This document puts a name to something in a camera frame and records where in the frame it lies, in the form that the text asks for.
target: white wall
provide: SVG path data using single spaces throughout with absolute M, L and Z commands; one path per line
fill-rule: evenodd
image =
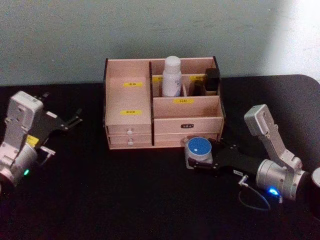
M 101 82 L 105 58 L 217 57 L 222 76 L 320 80 L 319 0 L 9 1 L 0 84 Z

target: black table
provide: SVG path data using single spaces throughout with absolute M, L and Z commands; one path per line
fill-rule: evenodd
M 308 171 L 319 165 L 320 158 L 315 158 L 319 142 L 308 145 L 320 136 L 314 136 L 319 125 L 312 129 L 314 134 L 303 137 L 303 143 L 288 142 L 288 137 L 298 139 L 310 126 L 300 115 L 294 118 L 303 123 L 300 128 L 288 119 L 301 111 L 293 109 L 295 101 L 284 109 L 298 89 L 302 101 L 319 110 L 317 82 L 292 75 L 224 78 L 222 83 L 226 140 L 241 144 L 251 156 L 268 157 L 243 121 L 252 105 L 266 103 L 287 148 Z M 289 93 L 279 93 L 290 84 Z M 9 97 L 19 90 L 31 95 L 50 92 L 44 107 L 65 120 L 82 108 L 83 123 L 68 133 L 53 134 L 46 146 L 56 155 L 1 200 L 0 239 L 320 239 L 320 222 L 305 206 L 288 200 L 278 205 L 267 197 L 271 211 L 246 208 L 238 201 L 239 177 L 215 178 L 187 170 L 182 148 L 110 151 L 102 122 L 102 83 L 0 87 L 0 119 L 6 115 Z M 310 108 L 303 115 L 318 124 Z M 2 122 L 1 136 L 4 130 Z M 251 200 L 260 204 L 257 198 Z

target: blue lid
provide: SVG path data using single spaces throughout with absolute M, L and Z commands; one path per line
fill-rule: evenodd
M 195 155 L 206 155 L 211 152 L 211 143 L 204 137 L 194 137 L 189 140 L 188 148 Z

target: white bottle cap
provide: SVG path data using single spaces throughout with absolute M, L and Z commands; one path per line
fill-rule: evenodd
M 168 74 L 177 74 L 181 71 L 181 61 L 177 56 L 168 56 L 164 62 L 164 71 Z

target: blue led light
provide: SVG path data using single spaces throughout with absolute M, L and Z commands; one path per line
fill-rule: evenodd
M 273 188 L 273 187 L 270 187 L 269 193 L 275 195 L 275 196 L 278 196 L 279 195 L 279 192 L 277 191 L 277 189 Z

